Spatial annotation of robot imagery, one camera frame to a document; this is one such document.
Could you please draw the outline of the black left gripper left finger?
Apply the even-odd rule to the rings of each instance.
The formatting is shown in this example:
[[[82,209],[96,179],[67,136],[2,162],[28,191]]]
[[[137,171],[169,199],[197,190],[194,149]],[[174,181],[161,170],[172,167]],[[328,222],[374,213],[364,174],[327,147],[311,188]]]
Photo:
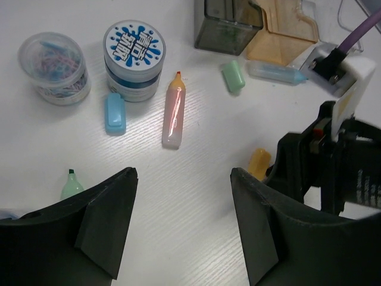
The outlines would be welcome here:
[[[1,220],[2,285],[111,285],[138,186],[128,167],[86,191]]]

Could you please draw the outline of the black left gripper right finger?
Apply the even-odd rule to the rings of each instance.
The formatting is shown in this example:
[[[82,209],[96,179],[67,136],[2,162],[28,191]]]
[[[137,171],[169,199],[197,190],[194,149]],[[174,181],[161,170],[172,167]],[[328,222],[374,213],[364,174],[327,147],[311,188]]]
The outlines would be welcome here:
[[[380,214],[327,214],[241,168],[230,181],[251,285],[380,284]]]

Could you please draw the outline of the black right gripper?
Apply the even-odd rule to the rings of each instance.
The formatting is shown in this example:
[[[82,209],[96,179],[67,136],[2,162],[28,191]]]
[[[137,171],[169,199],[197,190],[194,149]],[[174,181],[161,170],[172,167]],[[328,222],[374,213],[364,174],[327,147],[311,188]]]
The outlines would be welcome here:
[[[303,203],[312,187],[321,191],[321,210],[338,215],[346,202],[380,208],[380,129],[354,116],[331,138],[332,101],[302,133],[287,133],[266,171],[270,188]]]

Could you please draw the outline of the green highlighter pen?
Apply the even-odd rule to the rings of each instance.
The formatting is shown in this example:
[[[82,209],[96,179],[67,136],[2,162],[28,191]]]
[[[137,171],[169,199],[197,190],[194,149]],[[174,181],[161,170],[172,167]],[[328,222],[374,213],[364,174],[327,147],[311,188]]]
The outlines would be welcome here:
[[[69,197],[72,197],[78,193],[81,193],[85,189],[77,180],[77,176],[75,174],[74,169],[68,170],[67,182],[65,183],[63,190],[61,191],[61,200],[65,200]]]

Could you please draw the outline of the orange highlighter cap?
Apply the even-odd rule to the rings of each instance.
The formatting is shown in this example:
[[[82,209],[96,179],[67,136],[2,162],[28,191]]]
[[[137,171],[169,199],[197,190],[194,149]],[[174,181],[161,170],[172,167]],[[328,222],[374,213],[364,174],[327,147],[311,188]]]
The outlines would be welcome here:
[[[270,167],[271,154],[263,148],[257,148],[251,156],[248,165],[248,173],[259,181],[266,177],[266,171]]]

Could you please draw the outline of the green highlighter cap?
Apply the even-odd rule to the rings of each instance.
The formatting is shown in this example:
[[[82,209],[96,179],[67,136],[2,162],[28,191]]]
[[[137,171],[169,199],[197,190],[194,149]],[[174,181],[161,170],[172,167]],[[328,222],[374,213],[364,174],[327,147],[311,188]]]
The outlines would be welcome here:
[[[245,79],[236,60],[223,64],[221,72],[229,92],[236,94],[245,87]]]

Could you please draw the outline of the orange highlighter pen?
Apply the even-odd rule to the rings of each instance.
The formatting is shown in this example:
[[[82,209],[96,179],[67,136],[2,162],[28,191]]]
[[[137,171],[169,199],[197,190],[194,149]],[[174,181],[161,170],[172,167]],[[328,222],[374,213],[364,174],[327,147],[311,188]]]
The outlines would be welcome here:
[[[168,86],[162,132],[164,148],[179,149],[182,143],[186,88],[178,71]]]

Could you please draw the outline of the clear jar of paper clips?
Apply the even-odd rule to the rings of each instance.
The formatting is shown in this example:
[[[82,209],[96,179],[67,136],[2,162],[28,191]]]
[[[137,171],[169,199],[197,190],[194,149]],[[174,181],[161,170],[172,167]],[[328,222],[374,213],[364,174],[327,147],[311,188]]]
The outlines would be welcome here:
[[[35,91],[53,105],[77,104],[90,93],[83,52],[66,35],[42,32],[29,37],[18,50],[18,62]]]

